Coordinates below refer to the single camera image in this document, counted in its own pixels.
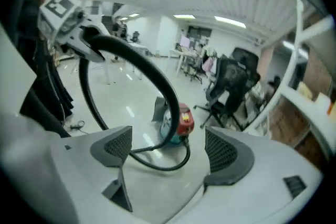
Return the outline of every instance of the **pink bag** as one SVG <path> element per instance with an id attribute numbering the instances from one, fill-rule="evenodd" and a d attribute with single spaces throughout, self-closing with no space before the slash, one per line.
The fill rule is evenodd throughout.
<path id="1" fill-rule="evenodd" d="M 210 72 L 213 64 L 214 64 L 214 59 L 213 59 L 212 57 L 209 57 L 209 58 L 205 61 L 205 63 L 202 65 L 202 69 L 203 69 L 205 72 Z"/>

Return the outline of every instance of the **black cable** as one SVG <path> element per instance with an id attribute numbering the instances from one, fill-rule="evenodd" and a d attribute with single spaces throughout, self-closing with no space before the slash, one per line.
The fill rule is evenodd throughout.
<path id="1" fill-rule="evenodd" d="M 78 130 L 82 133 L 89 134 L 89 133 L 81 130 L 84 127 L 84 125 L 85 125 L 85 121 L 79 121 L 76 125 L 70 125 L 70 129 L 71 130 Z"/>
<path id="2" fill-rule="evenodd" d="M 187 151 L 184 160 L 180 164 L 173 167 L 159 167 L 149 162 L 146 162 L 135 155 L 135 153 L 153 151 L 158 148 L 164 147 L 170 142 L 171 138 L 176 133 L 176 129 L 180 121 L 180 106 L 176 93 L 165 75 L 151 61 L 144 58 L 142 55 L 133 50 L 133 48 L 127 42 L 117 37 L 96 35 L 95 37 L 86 41 L 91 45 L 91 48 L 95 52 L 101 54 L 99 51 L 106 51 L 111 54 L 118 55 L 128 62 L 132 63 L 135 67 L 137 67 L 145 76 L 147 76 L 148 79 L 150 79 L 150 81 L 157 87 L 157 89 L 161 91 L 170 109 L 172 122 L 168 135 L 164 138 L 164 140 L 155 146 L 133 150 L 130 152 L 130 156 L 147 167 L 162 171 L 177 170 L 185 165 L 190 157 L 190 149 L 187 141 L 184 142 Z M 100 113 L 98 112 L 98 109 L 91 94 L 88 80 L 88 71 L 89 61 L 87 59 L 80 58 L 78 73 L 84 99 L 98 125 L 102 128 L 102 130 L 107 130 L 109 128 L 106 125 L 105 121 L 102 119 Z"/>

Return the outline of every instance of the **shelf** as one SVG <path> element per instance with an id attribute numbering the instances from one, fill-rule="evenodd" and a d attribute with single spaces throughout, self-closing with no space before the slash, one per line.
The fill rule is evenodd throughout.
<path id="1" fill-rule="evenodd" d="M 334 19 L 331 15 L 328 15 L 324 19 L 320 20 L 316 24 L 308 27 L 299 36 L 301 42 L 305 42 L 317 35 L 323 34 L 324 32 L 331 30 L 335 26 Z"/>
<path id="2" fill-rule="evenodd" d="M 330 157 L 331 154 L 335 154 L 336 124 L 329 119 L 327 113 L 322 111 L 313 101 L 290 87 L 285 87 L 281 94 L 294 104 L 310 122 L 312 132 L 325 155 Z"/>

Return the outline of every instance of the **red object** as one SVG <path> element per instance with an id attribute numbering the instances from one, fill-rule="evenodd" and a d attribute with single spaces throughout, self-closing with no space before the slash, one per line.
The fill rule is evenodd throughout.
<path id="1" fill-rule="evenodd" d="M 177 127 L 177 135 L 189 135 L 194 130 L 194 118 L 185 103 L 180 103 L 180 123 Z"/>

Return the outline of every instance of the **cable on floor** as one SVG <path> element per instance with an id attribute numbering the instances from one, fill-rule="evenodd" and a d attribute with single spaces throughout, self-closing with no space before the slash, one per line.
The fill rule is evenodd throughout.
<path id="1" fill-rule="evenodd" d="M 85 125 L 85 121 L 79 121 L 76 125 L 70 125 L 70 129 L 71 130 L 78 130 L 82 133 L 89 134 L 89 133 L 81 130 L 84 127 L 84 125 Z"/>

